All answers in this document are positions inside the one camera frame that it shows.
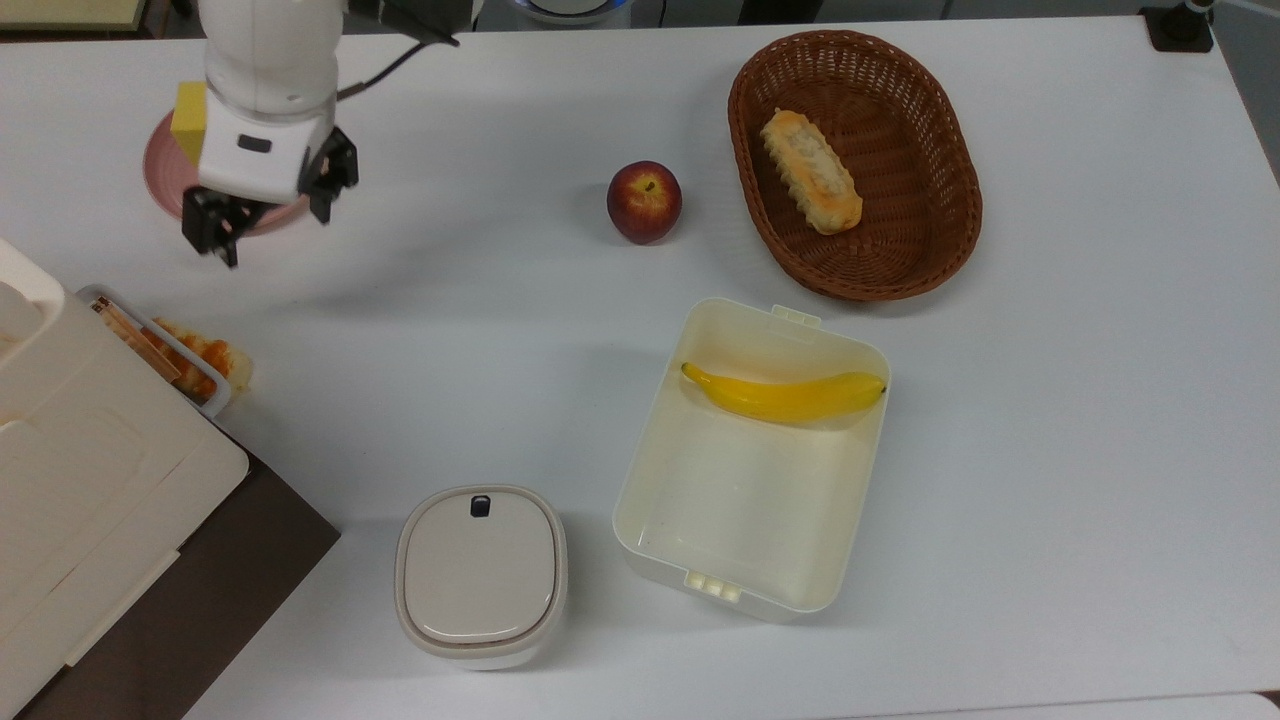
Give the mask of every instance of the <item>bread roll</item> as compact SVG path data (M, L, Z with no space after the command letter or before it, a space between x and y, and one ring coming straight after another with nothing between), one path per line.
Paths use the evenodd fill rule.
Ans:
M854 177L809 118L774 110L760 137L813 229L836 234L863 219L863 199L854 191Z

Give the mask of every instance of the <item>small white tray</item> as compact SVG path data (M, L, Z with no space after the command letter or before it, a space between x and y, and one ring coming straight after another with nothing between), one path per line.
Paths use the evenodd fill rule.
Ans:
M781 383L860 370L892 387L878 350L818 324L719 299L692 309L613 511L639 574L773 623L836 600L888 393L861 413L782 425L716 407L680 372L691 361Z

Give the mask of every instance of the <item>black cable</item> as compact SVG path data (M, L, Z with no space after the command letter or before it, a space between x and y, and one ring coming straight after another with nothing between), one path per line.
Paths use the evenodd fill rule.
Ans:
M415 45L415 46L410 47L408 50L406 50L403 55L401 55L399 58L396 58L396 60L390 65L387 65L383 69L383 72L378 73L376 76L366 79L365 82L357 82L355 85L348 85L347 87L339 90L338 91L338 101L340 102L340 101L351 97L352 95L360 95L361 92L364 92L364 91L369 90L370 87L378 85L379 82L381 82L381 79L384 77L392 74L396 70L396 68L403 65L406 61L408 61L410 58L412 58L413 55L416 55L417 51L421 50L421 49L424 49L424 47L426 47L426 44L425 42L419 42L417 45Z

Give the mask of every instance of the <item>black button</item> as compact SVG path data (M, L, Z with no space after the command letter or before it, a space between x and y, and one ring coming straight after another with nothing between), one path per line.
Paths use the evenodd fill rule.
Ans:
M472 518L488 518L489 516L489 496L477 495L471 498L471 516Z
M268 140L265 137L253 137L251 135L242 135L242 136L239 136L239 140L236 141L236 145L239 145L241 147L243 147L244 150L248 150L251 152L270 152L271 151L271 141L270 140Z

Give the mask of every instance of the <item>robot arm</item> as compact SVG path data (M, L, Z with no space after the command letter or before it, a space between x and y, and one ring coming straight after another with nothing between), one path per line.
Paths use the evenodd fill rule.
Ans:
M349 12L421 44L453 33L483 0L351 0ZM183 234L236 265L236 241L275 205L330 205L358 181L356 147L334 124L347 0L215 0L201 6L206 126L200 186L183 196Z

